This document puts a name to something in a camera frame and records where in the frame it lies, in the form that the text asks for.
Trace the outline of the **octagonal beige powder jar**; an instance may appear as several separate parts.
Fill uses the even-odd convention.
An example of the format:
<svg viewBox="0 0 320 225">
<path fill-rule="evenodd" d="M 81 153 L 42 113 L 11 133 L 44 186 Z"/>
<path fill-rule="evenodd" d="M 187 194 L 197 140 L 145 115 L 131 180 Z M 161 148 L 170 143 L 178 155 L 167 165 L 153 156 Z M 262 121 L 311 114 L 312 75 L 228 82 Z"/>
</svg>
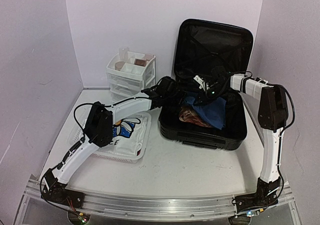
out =
<svg viewBox="0 0 320 225">
<path fill-rule="evenodd" d="M 123 68 L 123 66 L 125 65 L 124 61 L 118 61 L 114 64 L 114 69 L 116 71 L 121 71 L 121 69 Z"/>
</svg>

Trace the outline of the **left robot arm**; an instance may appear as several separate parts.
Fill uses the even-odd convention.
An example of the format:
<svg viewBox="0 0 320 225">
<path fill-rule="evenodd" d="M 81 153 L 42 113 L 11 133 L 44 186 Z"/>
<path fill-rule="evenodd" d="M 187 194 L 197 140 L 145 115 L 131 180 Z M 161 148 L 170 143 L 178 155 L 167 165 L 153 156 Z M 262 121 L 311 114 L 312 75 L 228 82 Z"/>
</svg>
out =
<svg viewBox="0 0 320 225">
<path fill-rule="evenodd" d="M 160 79 L 151 88 L 111 105 L 99 101 L 91 103 L 85 125 L 81 125 L 81 138 L 71 146 L 62 160 L 49 168 L 39 182 L 41 198 L 48 204 L 81 208 L 84 193 L 66 189 L 68 182 L 84 161 L 98 149 L 108 146 L 113 138 L 116 122 L 140 112 L 155 108 L 178 106 L 186 93 L 169 76 Z"/>
</svg>

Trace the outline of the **small pink square box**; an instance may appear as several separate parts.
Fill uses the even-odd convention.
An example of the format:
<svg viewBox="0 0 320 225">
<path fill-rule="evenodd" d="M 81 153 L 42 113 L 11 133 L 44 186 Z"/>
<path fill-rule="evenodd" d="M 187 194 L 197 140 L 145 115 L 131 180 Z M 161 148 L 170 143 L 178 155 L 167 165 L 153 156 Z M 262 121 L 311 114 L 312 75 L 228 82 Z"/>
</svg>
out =
<svg viewBox="0 0 320 225">
<path fill-rule="evenodd" d="M 153 54 L 146 53 L 142 59 L 145 60 L 145 61 L 150 61 L 150 60 L 152 60 L 154 57 L 155 57 L 155 56 L 154 56 Z"/>
</svg>

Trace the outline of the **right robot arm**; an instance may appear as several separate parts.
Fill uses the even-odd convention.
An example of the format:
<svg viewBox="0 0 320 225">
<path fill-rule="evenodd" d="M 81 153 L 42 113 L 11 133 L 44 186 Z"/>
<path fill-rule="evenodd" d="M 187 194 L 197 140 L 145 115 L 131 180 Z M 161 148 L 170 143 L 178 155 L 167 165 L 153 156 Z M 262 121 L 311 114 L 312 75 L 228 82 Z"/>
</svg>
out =
<svg viewBox="0 0 320 225">
<path fill-rule="evenodd" d="M 195 75 L 193 80 L 202 90 L 199 94 L 202 104 L 217 99 L 229 89 L 259 102 L 257 120 L 263 133 L 261 173 L 257 179 L 256 191 L 237 195 L 232 203 L 238 214 L 253 213 L 275 206 L 285 185 L 281 173 L 282 144 L 285 130 L 291 126 L 287 123 L 288 104 L 293 103 L 288 91 L 282 85 L 253 77 L 249 71 L 228 72 L 223 67 L 218 67 L 209 81 L 199 75 Z"/>
</svg>

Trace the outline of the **black ribbed hard-shell suitcase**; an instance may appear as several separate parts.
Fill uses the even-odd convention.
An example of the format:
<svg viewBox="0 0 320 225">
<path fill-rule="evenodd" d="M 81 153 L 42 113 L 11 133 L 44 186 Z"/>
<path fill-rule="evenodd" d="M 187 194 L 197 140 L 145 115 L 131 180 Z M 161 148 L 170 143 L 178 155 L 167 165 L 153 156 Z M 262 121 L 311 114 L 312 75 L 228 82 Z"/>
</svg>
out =
<svg viewBox="0 0 320 225">
<path fill-rule="evenodd" d="M 253 43 L 243 27 L 194 18 L 182 22 L 172 68 L 185 97 L 161 109 L 164 138 L 208 149 L 240 147 L 247 122 L 243 99 L 230 79 L 246 73 Z"/>
</svg>

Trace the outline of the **white plastic drawer organizer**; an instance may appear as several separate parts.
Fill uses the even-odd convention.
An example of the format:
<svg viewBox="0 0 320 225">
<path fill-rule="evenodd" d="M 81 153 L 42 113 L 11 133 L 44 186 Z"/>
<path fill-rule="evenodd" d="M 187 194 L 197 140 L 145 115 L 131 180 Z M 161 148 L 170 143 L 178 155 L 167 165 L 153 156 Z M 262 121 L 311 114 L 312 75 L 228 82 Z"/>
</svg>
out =
<svg viewBox="0 0 320 225">
<path fill-rule="evenodd" d="M 140 91 L 156 84 L 156 56 L 147 61 L 145 67 L 134 65 L 135 59 L 143 59 L 145 53 L 128 50 L 128 60 L 121 71 L 115 70 L 115 63 L 120 61 L 119 52 L 106 66 L 106 76 L 112 99 L 115 101 L 132 97 Z"/>
</svg>

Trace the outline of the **white garment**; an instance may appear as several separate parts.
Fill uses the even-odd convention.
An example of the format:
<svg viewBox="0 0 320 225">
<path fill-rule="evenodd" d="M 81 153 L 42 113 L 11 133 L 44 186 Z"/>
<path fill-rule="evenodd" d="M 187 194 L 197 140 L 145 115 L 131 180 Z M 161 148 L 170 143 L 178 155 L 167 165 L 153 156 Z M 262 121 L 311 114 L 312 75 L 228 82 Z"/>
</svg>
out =
<svg viewBox="0 0 320 225">
<path fill-rule="evenodd" d="M 110 151 L 116 155 L 136 157 L 140 154 L 148 125 L 146 117 L 124 118 L 113 125 Z"/>
</svg>

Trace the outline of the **square bronze compact case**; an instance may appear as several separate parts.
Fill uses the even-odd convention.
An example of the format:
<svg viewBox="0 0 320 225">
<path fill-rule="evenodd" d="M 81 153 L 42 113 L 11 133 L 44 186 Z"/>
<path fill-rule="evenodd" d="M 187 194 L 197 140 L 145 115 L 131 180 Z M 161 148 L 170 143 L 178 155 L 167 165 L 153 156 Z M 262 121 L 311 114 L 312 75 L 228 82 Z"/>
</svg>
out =
<svg viewBox="0 0 320 225">
<path fill-rule="evenodd" d="M 139 59 L 139 58 L 136 58 L 134 60 L 134 65 L 137 65 L 137 66 L 141 66 L 141 67 L 145 67 L 147 65 L 147 61 L 144 60 L 144 59 Z"/>
</svg>

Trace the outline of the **translucent pink cylindrical container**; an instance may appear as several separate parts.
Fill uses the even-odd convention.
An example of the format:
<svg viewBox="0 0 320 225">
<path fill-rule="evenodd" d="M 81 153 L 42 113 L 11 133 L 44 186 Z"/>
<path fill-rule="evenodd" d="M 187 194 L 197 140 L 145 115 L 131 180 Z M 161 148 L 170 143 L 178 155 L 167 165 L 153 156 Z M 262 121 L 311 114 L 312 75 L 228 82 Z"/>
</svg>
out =
<svg viewBox="0 0 320 225">
<path fill-rule="evenodd" d="M 128 47 L 120 47 L 119 48 L 118 55 L 119 55 L 120 61 L 126 62 L 129 59 L 128 51 L 129 51 Z"/>
</svg>

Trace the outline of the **navy blue garment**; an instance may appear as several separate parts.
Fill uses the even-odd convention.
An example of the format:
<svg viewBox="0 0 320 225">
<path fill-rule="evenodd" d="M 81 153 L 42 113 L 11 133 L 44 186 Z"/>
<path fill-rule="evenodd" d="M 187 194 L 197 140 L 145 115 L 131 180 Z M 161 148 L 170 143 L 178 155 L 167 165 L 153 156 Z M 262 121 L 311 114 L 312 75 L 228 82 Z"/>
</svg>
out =
<svg viewBox="0 0 320 225">
<path fill-rule="evenodd" d="M 191 106 L 196 114 L 212 127 L 222 130 L 226 125 L 226 103 L 221 97 L 206 105 L 195 105 L 196 98 L 187 96 L 184 103 Z"/>
</svg>

